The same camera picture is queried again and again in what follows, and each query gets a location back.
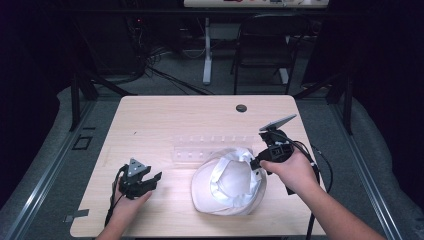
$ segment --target white cap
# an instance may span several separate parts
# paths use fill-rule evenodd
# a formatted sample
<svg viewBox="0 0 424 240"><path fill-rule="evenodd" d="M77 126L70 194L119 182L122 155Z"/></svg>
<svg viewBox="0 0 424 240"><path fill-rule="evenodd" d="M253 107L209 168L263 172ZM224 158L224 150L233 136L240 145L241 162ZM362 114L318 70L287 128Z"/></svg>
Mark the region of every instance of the white cap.
<svg viewBox="0 0 424 240"><path fill-rule="evenodd" d="M215 215L247 215L261 202L266 173L252 171L254 159L246 148L226 148L213 153L194 173L191 195L199 212Z"/></svg>

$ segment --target chair backrest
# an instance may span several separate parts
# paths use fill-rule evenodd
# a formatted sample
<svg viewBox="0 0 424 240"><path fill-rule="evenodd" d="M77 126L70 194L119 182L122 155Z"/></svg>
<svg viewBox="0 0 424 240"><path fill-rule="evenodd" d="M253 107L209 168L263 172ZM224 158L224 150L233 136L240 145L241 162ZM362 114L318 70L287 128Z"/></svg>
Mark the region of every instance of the chair backrest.
<svg viewBox="0 0 424 240"><path fill-rule="evenodd" d="M243 36L303 36L309 29L309 20L295 14L259 14L247 18L239 29L239 38Z"/></svg>

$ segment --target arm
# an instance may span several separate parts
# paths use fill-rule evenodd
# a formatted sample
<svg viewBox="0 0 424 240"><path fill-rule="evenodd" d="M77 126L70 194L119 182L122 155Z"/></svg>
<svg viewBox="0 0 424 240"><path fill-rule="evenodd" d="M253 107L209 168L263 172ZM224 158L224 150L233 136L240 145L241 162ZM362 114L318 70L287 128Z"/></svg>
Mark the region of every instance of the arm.
<svg viewBox="0 0 424 240"><path fill-rule="evenodd" d="M109 220L109 223L96 239L120 239L125 229L134 220L138 210L152 195L152 191L149 191L143 196L134 200L130 200L124 196L118 201L118 199L121 197L121 192L119 191L118 186L119 184L116 184L115 191L115 202L118 203L113 210L113 214Z"/></svg>
<svg viewBox="0 0 424 240"><path fill-rule="evenodd" d="M319 186L309 161L298 149L284 163L260 164L299 195L330 239L384 239Z"/></svg>

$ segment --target white strap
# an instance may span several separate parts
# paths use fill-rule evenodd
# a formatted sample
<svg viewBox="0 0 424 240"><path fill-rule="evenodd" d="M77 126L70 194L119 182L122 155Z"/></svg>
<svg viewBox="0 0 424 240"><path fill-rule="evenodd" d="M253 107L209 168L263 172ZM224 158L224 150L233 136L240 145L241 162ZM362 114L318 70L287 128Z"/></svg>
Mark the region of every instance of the white strap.
<svg viewBox="0 0 424 240"><path fill-rule="evenodd" d="M235 197L231 197L225 193L219 182L222 174L231 161L245 162L249 165L250 168L250 161L253 158L253 155L247 149L242 148L237 148L235 151L230 152L220 158L218 164L212 171L210 180L210 190L215 200L229 207L243 207L248 205L254 199L261 182L259 169L250 172L249 193L239 194Z"/></svg>

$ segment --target desk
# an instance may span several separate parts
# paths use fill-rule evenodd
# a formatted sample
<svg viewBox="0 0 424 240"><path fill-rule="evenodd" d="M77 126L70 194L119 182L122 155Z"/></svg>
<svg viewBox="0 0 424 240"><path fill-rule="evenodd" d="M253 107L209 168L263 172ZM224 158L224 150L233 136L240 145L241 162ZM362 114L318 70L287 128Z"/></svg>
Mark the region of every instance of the desk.
<svg viewBox="0 0 424 240"><path fill-rule="evenodd" d="M281 8L281 9L325 9L329 0L248 0L248 1L224 1L224 0L184 0L184 6L189 8ZM205 67L203 70L203 84L211 83L212 53L210 44L209 18L205 21ZM280 69L283 83L287 83L287 70Z"/></svg>
<svg viewBox="0 0 424 240"><path fill-rule="evenodd" d="M244 104L247 111L236 111ZM95 237L103 229L111 183L120 167L134 157L152 166L145 179L162 171L162 179L125 236L216 237L305 235L310 211L297 195L288 196L278 176L268 176L265 196L250 215L215 216L197 212L191 179L201 162L175 161L175 136L252 136L254 154L265 148L259 128L279 118L298 116L281 129L310 144L291 96L129 96L117 109L79 210L74 237ZM315 222L314 235L323 235Z"/></svg>

